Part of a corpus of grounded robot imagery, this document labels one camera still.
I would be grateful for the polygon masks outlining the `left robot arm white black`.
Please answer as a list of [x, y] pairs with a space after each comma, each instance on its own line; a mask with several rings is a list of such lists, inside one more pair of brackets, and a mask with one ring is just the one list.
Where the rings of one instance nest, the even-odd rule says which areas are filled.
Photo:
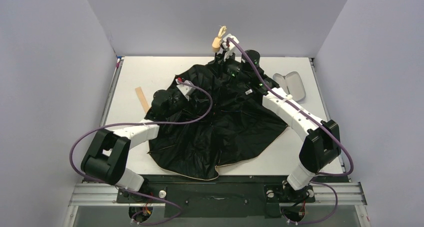
[[98, 130], [81, 162], [81, 170], [89, 177], [109, 185], [139, 191], [145, 179], [126, 167], [130, 150], [155, 139], [160, 127], [149, 123], [167, 121], [170, 116], [181, 111], [189, 103], [193, 91], [191, 87], [158, 90], [153, 95], [149, 113], [140, 121], [140, 125]]

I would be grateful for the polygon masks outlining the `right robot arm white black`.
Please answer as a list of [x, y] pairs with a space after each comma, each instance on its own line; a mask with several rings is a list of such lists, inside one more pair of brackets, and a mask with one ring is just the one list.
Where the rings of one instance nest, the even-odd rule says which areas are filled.
[[283, 129], [291, 127], [303, 141], [297, 167], [288, 175], [283, 187], [300, 191], [309, 185], [326, 165], [336, 159], [344, 149], [340, 142], [338, 124], [324, 121], [298, 104], [283, 86], [268, 77], [260, 67], [260, 54], [255, 50], [242, 51], [240, 61], [235, 54], [224, 50], [216, 54], [213, 64], [220, 75], [227, 75], [228, 91], [236, 91], [237, 101], [244, 106], [254, 101], [254, 110], [261, 115], [244, 135], [243, 147], [258, 143], [267, 147]]

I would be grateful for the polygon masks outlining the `beige umbrella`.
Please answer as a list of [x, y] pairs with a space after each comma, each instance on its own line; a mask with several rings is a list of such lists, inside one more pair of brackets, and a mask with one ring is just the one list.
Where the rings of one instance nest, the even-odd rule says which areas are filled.
[[[222, 26], [212, 42], [215, 54], [224, 50], [220, 41], [227, 35]], [[219, 77], [214, 59], [207, 64], [195, 64], [175, 78], [189, 80], [195, 86], [188, 104], [160, 122], [158, 136], [148, 142], [149, 155], [166, 171], [198, 180], [213, 180], [218, 168], [258, 157], [268, 146], [258, 143], [243, 147], [244, 135], [262, 114], [254, 110], [255, 102], [247, 105], [237, 100], [238, 92], [228, 90], [229, 77]]]

